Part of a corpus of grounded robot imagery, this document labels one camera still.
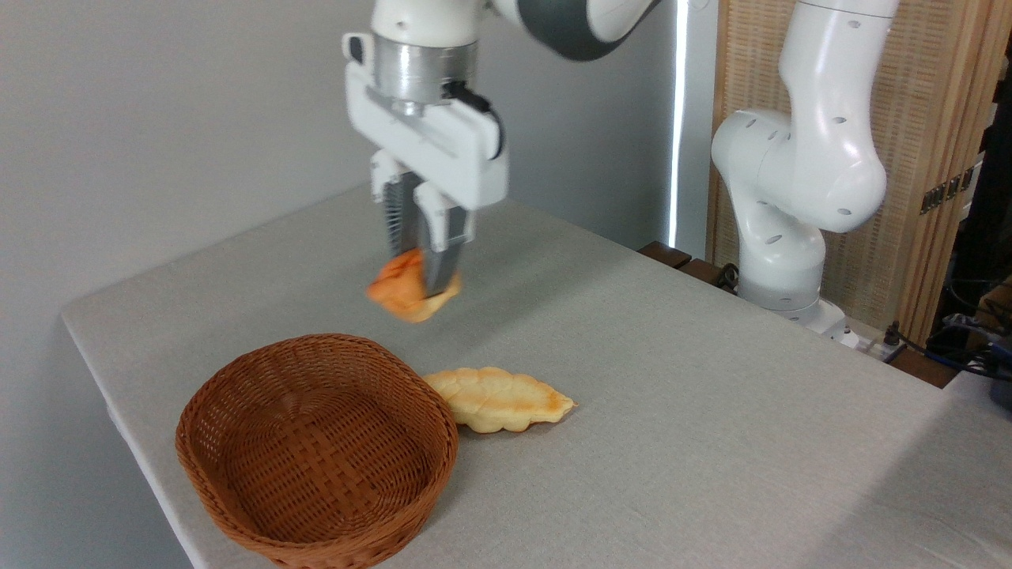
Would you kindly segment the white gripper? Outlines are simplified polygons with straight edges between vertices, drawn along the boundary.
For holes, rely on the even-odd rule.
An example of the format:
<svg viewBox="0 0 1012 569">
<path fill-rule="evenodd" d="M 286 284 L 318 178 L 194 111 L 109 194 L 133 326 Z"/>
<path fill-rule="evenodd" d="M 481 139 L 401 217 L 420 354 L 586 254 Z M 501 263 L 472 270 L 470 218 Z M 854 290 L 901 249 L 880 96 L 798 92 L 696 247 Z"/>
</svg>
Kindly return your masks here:
<svg viewBox="0 0 1012 569">
<path fill-rule="evenodd" d="M 351 125 L 382 149 L 370 159 L 370 192 L 382 206 L 390 256 L 417 248 L 420 239 L 426 298 L 444 294 L 474 238 L 469 210 L 501 202 L 508 192 L 498 123 L 458 100 L 402 115 L 358 62 L 347 62 L 345 87 Z"/>
</svg>

